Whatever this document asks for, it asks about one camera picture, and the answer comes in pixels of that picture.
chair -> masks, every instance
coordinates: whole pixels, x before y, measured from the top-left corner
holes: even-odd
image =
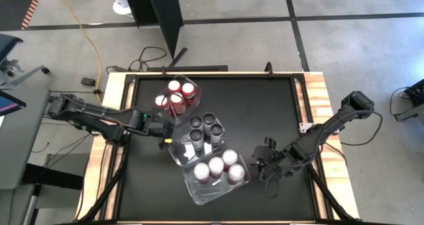
[[[34,73],[41,70],[41,72],[47,74],[50,70],[45,66],[39,66],[28,73],[25,73],[17,78],[13,78],[15,75],[14,70],[23,72],[21,67],[18,65],[17,60],[7,60],[7,56],[12,49],[18,44],[23,42],[20,38],[9,36],[6,34],[0,34],[0,89],[14,89],[20,83],[27,80]]]

table leg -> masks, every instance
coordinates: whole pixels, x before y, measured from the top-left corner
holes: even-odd
[[[67,189],[82,189],[83,177],[71,173],[48,169],[43,166],[28,163],[25,168],[23,178],[24,183],[34,183],[41,185],[53,185]]]

black cap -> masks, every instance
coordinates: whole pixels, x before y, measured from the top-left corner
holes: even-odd
[[[213,136],[220,136],[223,133],[223,127],[221,125],[215,124],[211,127],[211,134]]]
[[[214,123],[215,123],[215,116],[213,116],[212,114],[206,114],[204,117],[203,117],[203,122],[206,124],[206,125],[213,125]]]
[[[190,126],[192,128],[199,128],[199,127],[201,127],[201,119],[199,117],[197,117],[197,116],[193,117],[190,120]]]
[[[195,141],[195,142],[200,141],[202,139],[202,137],[203,137],[203,133],[201,133],[200,130],[192,130],[190,132],[190,139]]]

concrete floor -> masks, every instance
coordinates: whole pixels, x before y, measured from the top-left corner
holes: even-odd
[[[131,22],[115,15],[113,0],[68,0],[83,23]],[[286,0],[180,0],[184,19],[288,16]],[[297,16],[355,15],[424,12],[424,0],[293,0]],[[60,0],[40,0],[30,25],[75,24]],[[299,22],[311,71],[323,71],[333,110],[353,90],[361,90],[376,103],[384,123],[376,139],[366,146],[347,147],[344,152],[361,218],[371,222],[422,224],[424,220],[424,133],[417,120],[398,123],[389,114],[392,91],[424,78],[424,19],[374,19]],[[87,30],[99,48],[105,66],[126,67],[145,46],[166,44],[158,27],[102,28]],[[94,51],[80,30],[4,32],[25,42],[11,58],[30,70],[44,64],[51,75],[37,74],[23,87],[90,91],[82,77],[97,77]],[[186,25],[180,31],[178,48],[189,49],[177,66],[228,64],[231,71],[262,71],[271,61],[278,71],[301,71],[301,62],[289,22]],[[147,52],[146,58],[157,52]],[[170,57],[151,63],[168,65]],[[102,90],[107,74],[102,72]],[[80,97],[95,102],[90,94]],[[395,98],[394,110],[409,107]],[[369,138],[377,120],[353,122],[341,133],[345,142]],[[43,164],[83,132],[65,126],[45,125],[34,149],[32,163]],[[92,139],[74,152],[88,153]],[[76,207],[42,209],[37,224],[65,222],[74,218]]]

black table surface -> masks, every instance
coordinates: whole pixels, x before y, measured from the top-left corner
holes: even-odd
[[[14,189],[21,182],[50,92],[20,88],[6,93],[26,103],[26,108],[6,115],[0,126],[0,189]]]
[[[193,79],[202,88],[197,112],[214,113],[225,127],[224,149],[236,150],[246,164],[255,163],[254,148],[270,136],[281,148],[296,139],[299,121],[290,78]],[[144,105],[165,88],[159,79],[142,79],[136,105]],[[312,220],[311,193],[304,170],[280,180],[278,196],[265,196],[264,184],[249,166],[250,183],[205,205],[196,205],[167,150],[158,139],[132,136],[123,178],[118,220],[122,221],[265,221]]]

